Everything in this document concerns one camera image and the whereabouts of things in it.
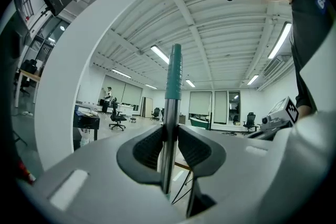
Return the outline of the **person's right forearm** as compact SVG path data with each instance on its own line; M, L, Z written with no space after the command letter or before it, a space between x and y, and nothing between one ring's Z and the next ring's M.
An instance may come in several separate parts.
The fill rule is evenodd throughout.
M313 107L310 107L308 105L301 105L299 107L297 107L297 110L298 110L298 120L301 120L303 118L305 118L306 116L310 116L312 114L315 113L316 111L316 108L313 106Z

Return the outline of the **wooden table black legs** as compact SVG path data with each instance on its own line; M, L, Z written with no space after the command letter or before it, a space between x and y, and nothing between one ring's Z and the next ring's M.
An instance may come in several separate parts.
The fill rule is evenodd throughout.
M178 175L182 175L182 173L184 171L187 172L185 178L184 178L184 181L182 183L182 185L180 186L178 192L176 193L175 197L173 198L171 204L175 204L177 203L180 199L182 199L186 194L188 194L191 190L187 190L185 194L183 195L180 195L181 191L183 190L184 187L186 187L188 185L188 183L190 183L193 178L192 178L192 170L191 168L189 167L189 165L187 164L185 158L183 157L182 153L179 152L175 158L175 166L181 168L181 172L178 173L174 178L173 180L176 181L178 179Z

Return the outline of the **person's black shirt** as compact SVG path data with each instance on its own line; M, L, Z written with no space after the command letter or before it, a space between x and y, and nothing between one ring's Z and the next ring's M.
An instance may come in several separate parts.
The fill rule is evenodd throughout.
M296 107L316 108L300 71L321 46L336 20L336 0L292 0L291 8L291 49L298 89Z

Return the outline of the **white plastic bag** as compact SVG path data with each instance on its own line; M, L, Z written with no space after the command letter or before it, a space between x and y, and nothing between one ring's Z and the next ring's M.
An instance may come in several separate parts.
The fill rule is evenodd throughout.
M80 147L83 147L90 143L90 132L88 129L80 129L79 131L81 135Z

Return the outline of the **ceiling air conditioner unit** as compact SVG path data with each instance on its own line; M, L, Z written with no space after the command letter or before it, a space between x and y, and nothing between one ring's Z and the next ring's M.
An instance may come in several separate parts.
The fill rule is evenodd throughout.
M264 67L262 71L263 78L268 80L273 76L284 64L287 63L291 58L290 55L278 55Z

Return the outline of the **teal mop metal pole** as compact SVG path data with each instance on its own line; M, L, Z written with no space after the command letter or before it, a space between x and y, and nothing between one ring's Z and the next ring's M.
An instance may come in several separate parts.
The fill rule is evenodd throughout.
M161 188L170 198L172 174L177 147L180 103L182 96L182 50L180 44L174 44L169 57L167 72L165 108L162 126L162 150L160 159Z

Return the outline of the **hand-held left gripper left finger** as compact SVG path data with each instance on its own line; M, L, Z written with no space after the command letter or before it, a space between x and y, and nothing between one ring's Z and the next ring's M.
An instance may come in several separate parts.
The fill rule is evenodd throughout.
M119 147L156 131L146 127L98 140L47 170L34 185L19 182L28 201L52 224L178 224L183 216L159 186L140 184L119 167Z

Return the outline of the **wooden door panel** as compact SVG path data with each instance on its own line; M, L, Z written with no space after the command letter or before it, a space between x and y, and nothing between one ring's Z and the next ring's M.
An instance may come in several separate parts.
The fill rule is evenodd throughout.
M144 118L151 118L153 113L153 99L143 97L141 104L141 116Z

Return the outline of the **small red black tool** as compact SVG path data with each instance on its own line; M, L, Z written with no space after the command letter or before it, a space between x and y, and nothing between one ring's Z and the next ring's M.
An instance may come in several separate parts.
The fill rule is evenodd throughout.
M36 177L26 168L21 160L18 162L17 165L16 177L30 185L33 185L34 181L36 180Z

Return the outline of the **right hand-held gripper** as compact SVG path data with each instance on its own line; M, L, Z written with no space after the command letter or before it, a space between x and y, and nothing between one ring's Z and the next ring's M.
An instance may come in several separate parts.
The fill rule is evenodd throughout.
M296 106L290 97L286 97L277 102L272 107L271 111L262 118L262 124L260 125L260 128L265 130L251 133L247 135L247 138L272 141L278 131L289 128L289 126L275 127L277 124L289 121L291 125L294 125L298 120L298 116L299 112Z

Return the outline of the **white roller blind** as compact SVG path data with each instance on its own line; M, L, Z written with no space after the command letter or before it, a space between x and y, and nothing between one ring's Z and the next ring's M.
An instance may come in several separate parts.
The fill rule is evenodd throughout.
M209 115L212 93L210 91L192 91L190 93L190 114Z
M129 105L139 105L141 94L142 88L126 83L121 102Z
M227 123L227 92L215 91L214 123Z
M124 94L126 83L110 76L105 76L103 81L103 88L105 90L111 87L112 97L117 99L117 102L121 103Z

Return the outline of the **wooden desk white legs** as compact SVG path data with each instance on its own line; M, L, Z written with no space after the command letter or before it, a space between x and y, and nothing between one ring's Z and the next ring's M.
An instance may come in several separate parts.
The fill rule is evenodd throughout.
M35 91L34 91L34 97L33 97L33 104L36 103L36 97L37 97L37 91L38 91L38 87L39 87L39 83L40 83L40 77L29 73L23 69L19 70L19 77L18 77L18 81L17 81L17 86L16 86L16 91L15 91L15 101L14 101L14 106L15 108L18 108L18 104L19 104L19 93L20 93L20 89L22 86L22 79L23 77L26 77L27 79L33 80L36 82L36 86L35 86Z

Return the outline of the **dark green tub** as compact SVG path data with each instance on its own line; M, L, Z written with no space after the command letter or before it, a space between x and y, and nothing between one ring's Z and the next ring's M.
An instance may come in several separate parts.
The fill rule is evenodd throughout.
M190 122L191 122L191 126L200 127L208 131L210 130L210 123L208 119L202 120L202 119L191 117Z

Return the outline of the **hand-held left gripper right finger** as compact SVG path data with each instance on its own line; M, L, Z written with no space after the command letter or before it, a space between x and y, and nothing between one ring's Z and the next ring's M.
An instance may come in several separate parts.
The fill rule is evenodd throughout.
M180 127L194 173L183 224L307 224L322 221L332 189L332 113L279 130L272 141Z

